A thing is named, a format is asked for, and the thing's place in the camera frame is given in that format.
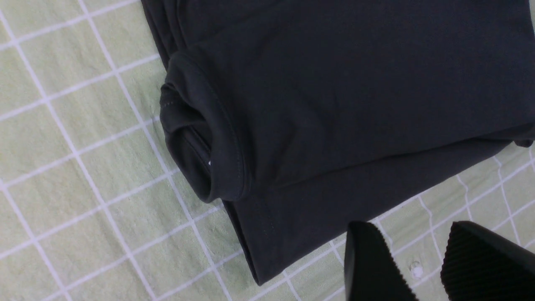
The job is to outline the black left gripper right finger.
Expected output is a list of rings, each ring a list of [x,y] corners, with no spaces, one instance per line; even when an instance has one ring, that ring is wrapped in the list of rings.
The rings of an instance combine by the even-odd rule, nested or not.
[[[457,221],[440,279],[451,301],[533,301],[535,256],[479,224]]]

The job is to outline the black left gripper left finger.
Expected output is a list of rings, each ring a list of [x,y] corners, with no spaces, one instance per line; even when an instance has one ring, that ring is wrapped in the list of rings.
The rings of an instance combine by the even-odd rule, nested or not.
[[[380,230],[353,221],[346,232],[344,284],[347,301],[416,301]]]

